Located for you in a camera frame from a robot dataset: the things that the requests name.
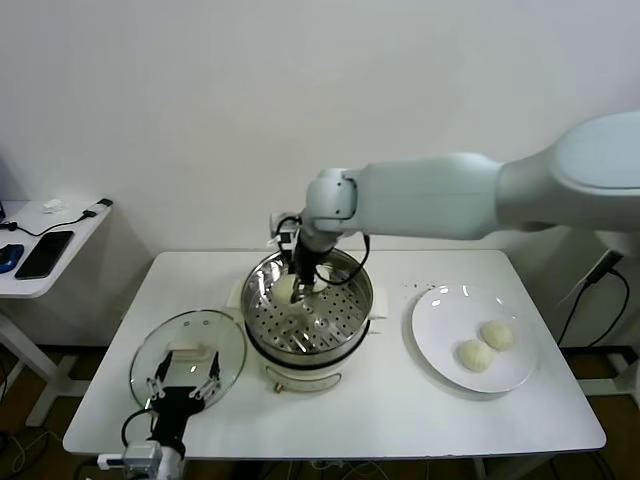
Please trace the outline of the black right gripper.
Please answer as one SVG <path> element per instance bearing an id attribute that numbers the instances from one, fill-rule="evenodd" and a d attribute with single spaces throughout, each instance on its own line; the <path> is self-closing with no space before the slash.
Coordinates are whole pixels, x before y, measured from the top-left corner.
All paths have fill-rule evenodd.
<path id="1" fill-rule="evenodd" d="M 291 260 L 291 273 L 297 277 L 293 282 L 293 302 L 298 303 L 311 294 L 323 290 L 323 280 L 316 274 L 316 267 L 325 258 L 324 252 L 316 252 L 308 248 L 300 239 L 297 240 Z"/>

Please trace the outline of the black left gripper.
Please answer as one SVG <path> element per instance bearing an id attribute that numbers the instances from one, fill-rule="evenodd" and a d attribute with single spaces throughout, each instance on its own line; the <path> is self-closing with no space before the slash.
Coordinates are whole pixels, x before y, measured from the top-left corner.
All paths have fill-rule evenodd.
<path id="1" fill-rule="evenodd" d="M 152 428 L 150 440 L 157 441 L 163 447 L 184 448 L 183 435 L 188 419 L 205 408 L 209 400 L 221 387 L 221 369 L 219 352 L 216 351 L 210 364 L 207 377 L 197 387 L 167 387 L 164 390 L 173 352 L 169 351 L 156 367 L 152 377 L 146 379 L 152 411 L 156 422 Z"/>

